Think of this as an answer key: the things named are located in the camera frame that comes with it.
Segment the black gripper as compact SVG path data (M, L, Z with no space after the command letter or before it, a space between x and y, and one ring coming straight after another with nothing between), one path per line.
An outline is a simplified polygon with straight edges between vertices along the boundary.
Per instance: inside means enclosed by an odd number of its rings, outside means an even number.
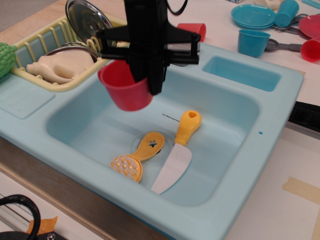
M147 77L149 91L155 96L162 92L167 66L175 61L168 44L191 43L190 54L176 61L198 64L201 36L171 25L166 0L126 0L124 7L125 26L96 33L102 43L102 57L126 60L133 80L138 83Z

